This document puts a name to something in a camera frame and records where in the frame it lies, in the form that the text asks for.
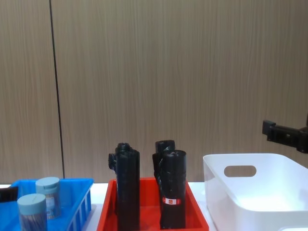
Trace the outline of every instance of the black mount bracket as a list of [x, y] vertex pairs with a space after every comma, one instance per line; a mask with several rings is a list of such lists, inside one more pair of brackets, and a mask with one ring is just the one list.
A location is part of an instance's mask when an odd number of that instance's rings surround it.
[[306, 127], [301, 129], [278, 126], [275, 122], [263, 120], [262, 133], [267, 140], [295, 147], [301, 153], [308, 153], [308, 115]]

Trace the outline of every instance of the black cylindrical object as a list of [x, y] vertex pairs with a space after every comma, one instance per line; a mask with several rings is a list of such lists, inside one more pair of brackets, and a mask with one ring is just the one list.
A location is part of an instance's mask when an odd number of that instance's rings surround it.
[[153, 166], [154, 166], [154, 176], [156, 181], [158, 181], [157, 179], [157, 174], [158, 174], [158, 166], [159, 166], [159, 162], [162, 159], [162, 155], [164, 150], [175, 150], [175, 142], [173, 140], [167, 140], [167, 141], [157, 141], [155, 143], [155, 151], [156, 153], [152, 155], [153, 158]]
[[186, 153], [172, 140], [155, 143], [154, 176], [160, 197], [160, 228], [185, 228]]
[[108, 164], [116, 172], [117, 230], [139, 230], [140, 154], [128, 143], [119, 143], [115, 154], [109, 154]]

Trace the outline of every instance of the plastic jar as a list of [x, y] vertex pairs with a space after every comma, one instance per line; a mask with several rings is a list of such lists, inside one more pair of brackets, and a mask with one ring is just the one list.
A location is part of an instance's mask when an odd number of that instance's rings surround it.
[[46, 196], [28, 194], [17, 200], [21, 231], [46, 231]]
[[57, 177], [46, 177], [35, 182], [36, 192], [46, 196], [47, 219], [54, 219], [61, 214], [60, 180]]

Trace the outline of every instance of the red plastic basket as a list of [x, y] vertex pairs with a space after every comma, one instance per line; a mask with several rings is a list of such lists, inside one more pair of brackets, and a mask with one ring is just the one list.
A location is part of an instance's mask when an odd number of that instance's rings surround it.
[[[170, 231], [209, 231], [207, 222], [186, 183], [186, 228]], [[117, 231], [116, 180], [108, 184], [107, 194], [97, 231]], [[155, 178], [140, 179], [140, 230], [160, 230], [160, 208], [158, 187]]]

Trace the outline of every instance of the red label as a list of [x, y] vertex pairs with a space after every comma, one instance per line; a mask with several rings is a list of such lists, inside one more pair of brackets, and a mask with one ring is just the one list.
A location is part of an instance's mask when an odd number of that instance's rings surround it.
[[163, 197], [163, 203], [167, 205], [179, 205], [181, 204], [181, 199], [168, 199]]

